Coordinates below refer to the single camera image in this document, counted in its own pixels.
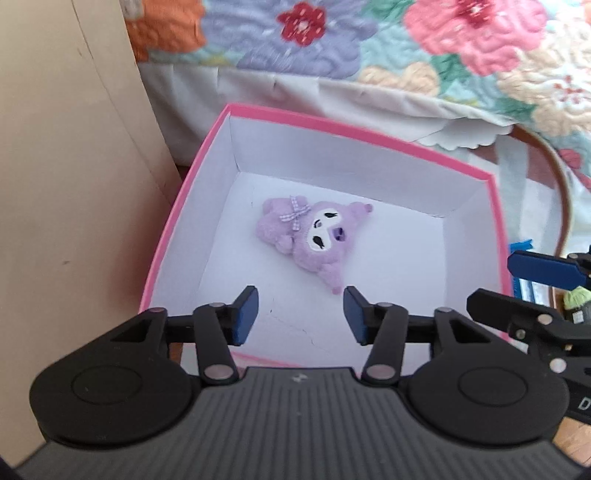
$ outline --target kuromi plush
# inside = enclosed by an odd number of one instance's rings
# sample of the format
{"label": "kuromi plush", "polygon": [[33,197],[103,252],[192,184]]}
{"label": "kuromi plush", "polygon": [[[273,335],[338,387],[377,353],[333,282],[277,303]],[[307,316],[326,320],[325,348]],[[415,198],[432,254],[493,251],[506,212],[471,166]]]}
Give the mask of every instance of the kuromi plush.
{"label": "kuromi plush", "polygon": [[279,252],[293,255],[297,265],[315,272],[332,293],[343,291],[341,263],[351,249],[358,227],[372,212],[369,203],[341,205],[318,202],[309,206],[306,197],[269,199],[256,235],[275,245]]}

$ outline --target pink box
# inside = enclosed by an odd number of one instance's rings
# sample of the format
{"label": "pink box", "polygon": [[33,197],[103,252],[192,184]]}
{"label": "pink box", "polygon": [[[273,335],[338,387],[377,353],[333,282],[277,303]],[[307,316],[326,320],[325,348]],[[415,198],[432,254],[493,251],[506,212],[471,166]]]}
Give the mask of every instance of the pink box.
{"label": "pink box", "polygon": [[[466,297],[479,287],[511,291],[489,173],[362,128],[228,105],[174,204],[141,308],[189,314],[255,285],[259,314],[246,343],[232,348],[238,365],[360,369],[368,347],[355,343],[342,298],[254,234],[265,199],[299,194],[311,204],[374,205],[343,271],[370,302],[419,315],[439,306],[466,313]],[[194,359],[185,348],[187,369]],[[408,345],[403,374],[427,360],[425,345]]]}

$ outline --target ribbed gray surface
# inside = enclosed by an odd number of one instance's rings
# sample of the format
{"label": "ribbed gray surface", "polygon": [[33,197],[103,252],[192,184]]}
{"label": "ribbed gray surface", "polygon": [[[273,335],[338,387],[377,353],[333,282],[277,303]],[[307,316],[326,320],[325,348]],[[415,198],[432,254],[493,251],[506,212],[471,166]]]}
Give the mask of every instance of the ribbed gray surface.
{"label": "ribbed gray surface", "polygon": [[551,443],[477,450],[419,425],[392,390],[348,369],[250,368],[204,391],[175,428],[143,444],[88,452],[50,443],[26,480],[572,480]]}

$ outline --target blue gripper pad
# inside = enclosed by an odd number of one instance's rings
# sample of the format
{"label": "blue gripper pad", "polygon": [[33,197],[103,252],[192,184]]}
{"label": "blue gripper pad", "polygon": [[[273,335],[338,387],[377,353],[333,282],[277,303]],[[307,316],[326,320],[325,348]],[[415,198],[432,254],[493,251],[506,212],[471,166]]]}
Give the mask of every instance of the blue gripper pad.
{"label": "blue gripper pad", "polygon": [[236,302],[234,302],[234,305],[242,305],[240,306],[238,318],[232,330],[233,345],[242,345],[246,342],[252,325],[255,323],[256,314],[258,313],[258,290],[254,287],[248,287],[243,294],[245,298],[241,294],[236,299]]}
{"label": "blue gripper pad", "polygon": [[[513,253],[517,250],[532,250],[533,249],[533,245],[532,245],[532,239],[530,238],[529,240],[525,240],[523,242],[515,242],[513,244],[509,244],[509,252]],[[517,277],[513,277],[511,276],[512,280],[513,280],[513,296],[516,299],[521,299],[523,300],[523,292],[521,291],[521,282],[519,281],[519,278]],[[531,282],[528,281],[527,283],[528,286],[528,291],[530,292],[531,298],[534,298],[534,287],[532,286]]]}
{"label": "blue gripper pad", "polygon": [[509,256],[507,268],[514,277],[563,290],[574,290],[586,282],[577,262],[568,258],[517,251]]}
{"label": "blue gripper pad", "polygon": [[368,328],[363,322],[363,306],[360,301],[367,303],[363,297],[356,299],[348,288],[343,292],[343,311],[349,328],[357,343],[367,345]]}

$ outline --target quilted fabric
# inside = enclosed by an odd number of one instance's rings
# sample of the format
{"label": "quilted fabric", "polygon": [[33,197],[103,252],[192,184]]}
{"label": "quilted fabric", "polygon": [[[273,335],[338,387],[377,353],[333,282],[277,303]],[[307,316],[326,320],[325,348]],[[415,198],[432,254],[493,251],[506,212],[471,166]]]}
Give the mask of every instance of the quilted fabric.
{"label": "quilted fabric", "polygon": [[328,77],[503,114],[591,191],[591,0],[120,1],[138,61]]}

